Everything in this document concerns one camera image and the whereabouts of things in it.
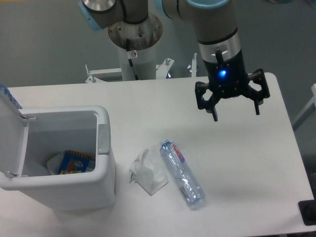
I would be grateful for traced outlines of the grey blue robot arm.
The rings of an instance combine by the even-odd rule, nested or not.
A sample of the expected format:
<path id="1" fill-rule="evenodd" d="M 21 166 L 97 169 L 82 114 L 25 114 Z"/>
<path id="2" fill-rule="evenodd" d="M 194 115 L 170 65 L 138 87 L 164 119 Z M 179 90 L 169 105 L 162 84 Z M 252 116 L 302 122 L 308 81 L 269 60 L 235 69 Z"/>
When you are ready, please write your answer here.
<path id="1" fill-rule="evenodd" d="M 157 0 L 170 19 L 190 23 L 195 31 L 208 82 L 195 84 L 197 107 L 217 119 L 221 99 L 244 96 L 258 108 L 270 96 L 264 71 L 245 70 L 233 2 L 230 0 Z M 125 52 L 133 78 L 139 79 L 135 57 L 162 35 L 160 21 L 146 0 L 81 0 L 79 9 L 91 29 L 108 29 L 112 42 Z"/>

